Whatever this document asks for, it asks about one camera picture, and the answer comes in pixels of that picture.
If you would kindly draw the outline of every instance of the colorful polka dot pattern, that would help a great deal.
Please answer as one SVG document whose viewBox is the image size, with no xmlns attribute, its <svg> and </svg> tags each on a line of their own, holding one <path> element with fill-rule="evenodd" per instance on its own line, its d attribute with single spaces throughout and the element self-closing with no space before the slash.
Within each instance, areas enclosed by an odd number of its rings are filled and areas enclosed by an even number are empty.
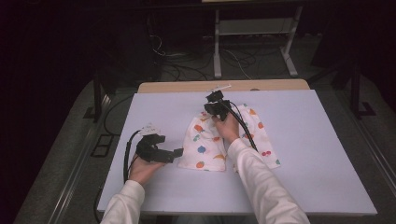
<svg viewBox="0 0 396 224">
<path fill-rule="evenodd" d="M 226 152 L 212 116 L 202 112 L 186 131 L 183 156 L 178 167 L 203 171 L 224 171 Z"/>
<path fill-rule="evenodd" d="M 269 141 L 269 137 L 264 129 L 265 126 L 260 120 L 257 112 L 246 104 L 238 106 L 238 110 L 241 112 L 242 118 L 247 125 L 254 144 L 256 144 L 256 147 L 259 150 L 260 155 L 262 155 L 264 162 L 271 169 L 280 166 L 280 161 L 273 150 L 273 147 Z M 242 141 L 250 146 L 248 136 L 242 127 L 239 127 L 239 132 Z"/>
</svg>

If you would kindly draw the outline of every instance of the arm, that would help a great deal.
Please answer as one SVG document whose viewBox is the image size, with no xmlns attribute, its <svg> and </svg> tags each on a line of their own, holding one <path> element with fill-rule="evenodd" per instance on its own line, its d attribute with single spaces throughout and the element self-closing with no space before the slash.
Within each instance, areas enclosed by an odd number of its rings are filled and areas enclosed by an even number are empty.
<svg viewBox="0 0 396 224">
<path fill-rule="evenodd" d="M 231 145 L 228 155 L 236 165 L 259 223 L 309 223 L 304 211 L 283 188 L 259 153 L 238 136 L 239 124 L 229 114 L 224 122 L 214 117 L 216 127 Z"/>
<path fill-rule="evenodd" d="M 101 223 L 138 223 L 140 206 L 145 199 L 143 186 L 163 166 L 164 163 L 146 162 L 137 158 L 132 164 L 129 180 L 121 192 L 111 198 Z"/>
</svg>

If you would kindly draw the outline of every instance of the gray carpet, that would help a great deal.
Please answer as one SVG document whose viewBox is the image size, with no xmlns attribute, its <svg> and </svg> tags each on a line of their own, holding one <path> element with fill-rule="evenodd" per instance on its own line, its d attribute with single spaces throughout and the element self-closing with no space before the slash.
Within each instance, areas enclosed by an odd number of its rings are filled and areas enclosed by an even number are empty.
<svg viewBox="0 0 396 224">
<path fill-rule="evenodd" d="M 230 50 L 238 59 L 246 59 L 239 65 L 232 60 L 232 55 L 223 50 L 221 53 L 223 79 L 247 79 L 240 66 L 252 79 L 290 78 L 278 52 L 278 47 L 284 41 L 282 37 L 270 35 L 261 37 L 259 45 L 252 44 L 251 40 L 242 41 L 245 44 L 235 44 L 232 40 L 226 41 L 227 44 L 222 45 L 222 49 Z M 310 78 L 322 70 L 322 68 L 310 65 L 319 41 L 320 36 L 295 39 L 290 55 L 300 78 Z M 161 81 L 213 79 L 211 51 L 209 45 L 208 50 L 204 51 L 205 54 L 199 57 L 189 56 L 187 61 L 186 57 L 168 60 L 168 65 L 163 67 Z M 175 67 L 175 64 L 203 68 L 197 72 L 189 68 L 180 69 L 180 67 Z M 363 77 L 361 79 L 361 100 L 368 102 L 373 107 L 376 116 L 356 120 L 348 108 L 349 87 L 342 91 L 334 90 L 330 85 L 333 76 L 334 74 L 330 74 L 322 78 L 311 85 L 311 89 L 317 91 L 346 154 L 370 195 L 378 215 L 373 217 L 310 216 L 309 218 L 312 223 L 323 224 L 394 223 L 396 220 L 394 212 L 396 211 L 396 198 L 374 160 L 371 147 L 374 143 L 374 147 L 378 147 L 388 161 L 393 162 L 390 165 L 395 168 L 396 115 L 384 103 L 375 85 Z M 90 154 L 95 149 L 96 154 L 105 152 L 105 147 L 96 147 L 101 134 L 121 133 L 134 92 L 136 92 L 134 89 L 118 90 L 116 94 L 105 99 L 105 113 L 98 123 L 93 123 L 92 119 L 83 118 L 87 108 L 93 105 L 92 84 L 89 84 L 81 92 L 40 175 L 32 186 L 16 223 L 45 223 L 49 220 L 51 223 L 96 223 L 93 205 L 100 187 L 106 180 L 118 137 L 114 136 L 106 157 L 95 158 Z M 373 141 L 367 140 L 361 127 L 368 131 Z M 108 137 L 102 136 L 100 144 L 105 145 L 108 141 Z M 71 174 L 78 175 L 73 178 L 70 176 Z M 63 205 L 57 206 L 57 202 L 62 202 Z M 142 221 L 143 223 L 153 223 L 155 217 L 142 216 Z"/>
</svg>

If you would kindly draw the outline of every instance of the white desk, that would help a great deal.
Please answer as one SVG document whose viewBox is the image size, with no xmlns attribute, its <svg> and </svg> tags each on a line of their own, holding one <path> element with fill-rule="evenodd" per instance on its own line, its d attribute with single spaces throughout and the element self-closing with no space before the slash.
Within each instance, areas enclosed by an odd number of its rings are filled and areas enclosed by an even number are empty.
<svg viewBox="0 0 396 224">
<path fill-rule="evenodd" d="M 131 134 L 152 122 L 166 135 L 160 148 L 181 147 L 187 126 L 204 110 L 207 95 L 173 92 L 134 96 L 98 210 L 105 210 L 123 185 L 123 156 Z M 274 173 L 306 213 L 376 214 L 314 91 L 225 91 L 224 99 L 256 109 L 282 164 Z M 131 155 L 139 140 L 134 139 Z M 167 164 L 145 186 L 143 213 L 252 213 L 230 160 L 226 172 L 180 169 L 177 162 Z"/>
</svg>

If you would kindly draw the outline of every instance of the cuff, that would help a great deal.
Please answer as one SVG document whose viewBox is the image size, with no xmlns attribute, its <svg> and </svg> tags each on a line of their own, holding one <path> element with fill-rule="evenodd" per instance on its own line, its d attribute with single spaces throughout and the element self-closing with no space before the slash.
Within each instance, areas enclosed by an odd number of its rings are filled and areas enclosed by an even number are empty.
<svg viewBox="0 0 396 224">
<path fill-rule="evenodd" d="M 145 190 L 143 187 L 134 180 L 127 180 L 120 192 L 122 195 L 134 197 L 139 205 L 145 201 Z"/>
</svg>

